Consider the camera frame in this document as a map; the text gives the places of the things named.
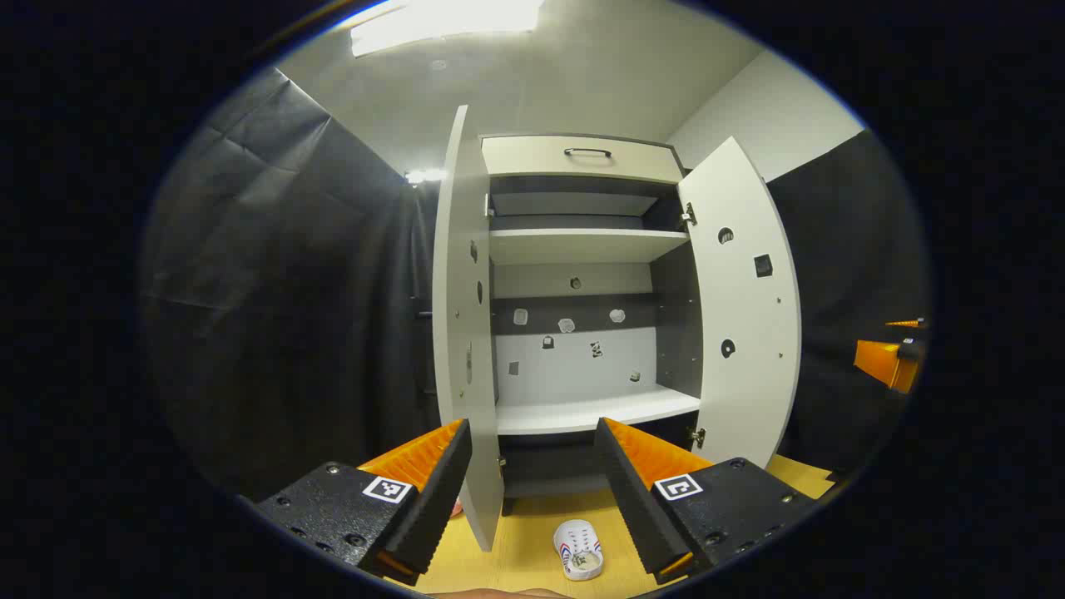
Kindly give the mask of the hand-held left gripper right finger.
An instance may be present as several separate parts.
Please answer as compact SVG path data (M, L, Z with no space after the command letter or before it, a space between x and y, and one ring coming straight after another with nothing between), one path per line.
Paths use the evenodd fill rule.
M613 418L594 451L657 583L718 572L799 527L817 502L746 458L712 463Z

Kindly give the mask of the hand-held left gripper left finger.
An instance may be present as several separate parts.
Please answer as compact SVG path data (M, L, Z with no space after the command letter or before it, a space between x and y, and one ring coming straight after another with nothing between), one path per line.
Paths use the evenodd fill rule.
M415 583L448 527L472 455L466 418L350 466L327 462L255 502L255 519L338 568Z

